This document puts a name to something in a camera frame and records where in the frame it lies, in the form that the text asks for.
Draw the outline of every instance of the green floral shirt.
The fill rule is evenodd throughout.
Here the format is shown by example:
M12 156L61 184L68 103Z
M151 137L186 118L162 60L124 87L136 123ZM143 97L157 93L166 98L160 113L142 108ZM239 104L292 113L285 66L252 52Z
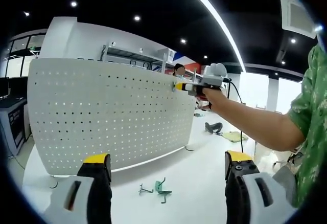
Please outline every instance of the green floral shirt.
M297 172L294 204L299 206L315 182L327 151L327 55L319 46L309 53L302 92L292 102L288 115L306 137L302 165Z

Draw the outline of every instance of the black ceiling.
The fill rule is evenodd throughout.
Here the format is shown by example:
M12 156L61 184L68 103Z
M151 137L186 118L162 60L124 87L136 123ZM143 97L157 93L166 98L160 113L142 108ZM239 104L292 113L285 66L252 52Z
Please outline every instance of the black ceiling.
M76 8L69 6L70 1L25 0L22 8L30 12L30 17L21 14L15 34L47 28L54 16L77 16L80 22L143 36L201 64L238 63L225 34L199 0L76 0ZM309 50L316 40L282 30L280 0L209 1L229 28L244 63L304 73ZM142 17L138 23L133 21L136 14ZM187 39L186 45L180 44L181 37ZM290 37L295 37L297 43L288 44ZM285 52L281 52L281 46L287 46ZM234 67L233 71L239 72L240 68Z

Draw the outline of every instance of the pegboard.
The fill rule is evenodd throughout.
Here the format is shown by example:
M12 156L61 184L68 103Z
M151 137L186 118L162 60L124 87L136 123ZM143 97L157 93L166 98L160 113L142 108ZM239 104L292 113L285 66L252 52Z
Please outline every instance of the pegboard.
M185 146L195 108L176 78L128 65L35 59L28 79L31 129L49 174L77 174L90 155L120 169Z

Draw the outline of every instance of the shirt sleeve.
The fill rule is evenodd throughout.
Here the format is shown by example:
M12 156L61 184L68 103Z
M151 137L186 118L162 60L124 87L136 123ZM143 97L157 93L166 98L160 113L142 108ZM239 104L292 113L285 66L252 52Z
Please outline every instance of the shirt sleeve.
M303 77L301 94L292 101L288 111L288 116L305 137L308 135L312 116L312 94L317 74L316 48L314 47L308 56L309 68Z

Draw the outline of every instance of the curved led light strip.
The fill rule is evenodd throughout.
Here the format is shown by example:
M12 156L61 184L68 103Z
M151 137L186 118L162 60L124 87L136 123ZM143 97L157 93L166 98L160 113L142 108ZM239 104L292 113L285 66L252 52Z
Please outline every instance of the curved led light strip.
M220 17L220 15L218 14L218 12L215 10L215 8L212 6L212 4L209 2L209 0L200 0L205 7L209 10L209 12L212 14L212 16L215 18L215 20L218 22L218 24L220 25L221 29L224 31L225 35L227 36L235 54L237 59L239 60L239 63L241 65L241 68L243 70L243 72L245 71L245 67L244 67L244 63L240 54L240 51L238 50L236 43L234 42L233 37L231 36L227 26L225 25L224 21L222 20L222 18Z

